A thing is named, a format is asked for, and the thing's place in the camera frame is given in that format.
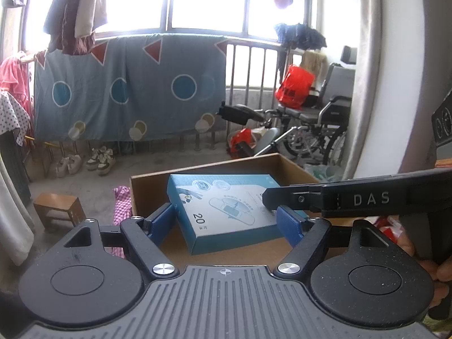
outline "crosshair symbol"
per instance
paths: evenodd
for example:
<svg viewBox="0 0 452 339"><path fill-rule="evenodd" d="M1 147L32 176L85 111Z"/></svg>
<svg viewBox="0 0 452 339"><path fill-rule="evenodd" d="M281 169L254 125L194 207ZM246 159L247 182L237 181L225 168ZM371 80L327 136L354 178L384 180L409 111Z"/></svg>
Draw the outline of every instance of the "crosshair symbol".
<svg viewBox="0 0 452 339"><path fill-rule="evenodd" d="M230 269L224 268L224 269L221 269L221 270L219 271L219 273L221 273L221 274L223 274L223 275L229 275L229 274L231 274L231 273L234 273L234 271L231 271Z"/></svg>

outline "pink checkered cloth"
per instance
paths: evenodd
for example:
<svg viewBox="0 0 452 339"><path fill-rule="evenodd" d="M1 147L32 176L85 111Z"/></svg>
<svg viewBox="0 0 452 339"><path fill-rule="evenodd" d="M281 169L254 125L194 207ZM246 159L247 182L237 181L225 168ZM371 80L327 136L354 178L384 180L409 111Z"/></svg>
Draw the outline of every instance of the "pink checkered cloth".
<svg viewBox="0 0 452 339"><path fill-rule="evenodd" d="M116 199L113 225L119 225L124 219L132 216L132 200L130 198L130 189L127 186L119 186L113 191ZM112 255L125 258L122 247L112 247Z"/></svg>

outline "white sneaker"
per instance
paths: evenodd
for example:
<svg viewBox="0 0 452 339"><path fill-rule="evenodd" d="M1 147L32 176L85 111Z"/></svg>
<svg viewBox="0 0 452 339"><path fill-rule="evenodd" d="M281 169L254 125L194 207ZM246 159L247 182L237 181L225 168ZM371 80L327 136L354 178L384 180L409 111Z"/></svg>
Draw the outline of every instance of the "white sneaker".
<svg viewBox="0 0 452 339"><path fill-rule="evenodd" d="M82 158L79 155L70 155L67 158L69 159L67 164L69 174L76 174L82 166Z"/></svg>
<svg viewBox="0 0 452 339"><path fill-rule="evenodd" d="M85 163L85 167L89 171L95 171L100 162L100 156L107 151L107 147L103 146L100 149L93 148L93 155Z"/></svg>
<svg viewBox="0 0 452 339"><path fill-rule="evenodd" d="M113 150L108 149L105 153L99 157L99 165L97 166L97 174L104 175L110 172L112 166L116 163L116 159L113 157Z"/></svg>
<svg viewBox="0 0 452 339"><path fill-rule="evenodd" d="M67 173L67 165L69 164L69 158L61 158L61 160L56 164L56 176L61 178Z"/></svg>

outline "wheelchair backrest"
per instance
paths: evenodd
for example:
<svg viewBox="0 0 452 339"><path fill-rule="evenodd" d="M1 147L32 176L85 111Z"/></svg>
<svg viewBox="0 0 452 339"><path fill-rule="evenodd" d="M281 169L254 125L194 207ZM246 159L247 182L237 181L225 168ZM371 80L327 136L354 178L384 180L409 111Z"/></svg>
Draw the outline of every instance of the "wheelchair backrest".
<svg viewBox="0 0 452 339"><path fill-rule="evenodd" d="M355 82L355 70L347 69L339 64L331 64L320 91L322 107L326 106L335 96L352 97ZM350 102L337 101L336 106L350 107Z"/></svg>

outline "human hand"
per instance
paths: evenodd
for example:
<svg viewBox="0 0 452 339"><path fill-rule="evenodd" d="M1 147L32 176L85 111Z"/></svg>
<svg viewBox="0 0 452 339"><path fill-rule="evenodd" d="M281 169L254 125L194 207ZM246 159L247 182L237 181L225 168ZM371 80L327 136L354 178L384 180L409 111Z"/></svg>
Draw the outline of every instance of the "human hand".
<svg viewBox="0 0 452 339"><path fill-rule="evenodd" d="M416 252L414 245L405 232L400 235L397 244L408 255L414 257ZM430 274L435 285L435 293L433 294L433 300L430 303L430 307L438 306L441 303L441 300L443 298L446 298L446 296L449 294L449 286L447 284L444 284L444 282L449 282L452 280L452 256L449 257L440 266L438 266L438 264L436 264L434 261L430 260L418 260L418 263Z"/></svg>

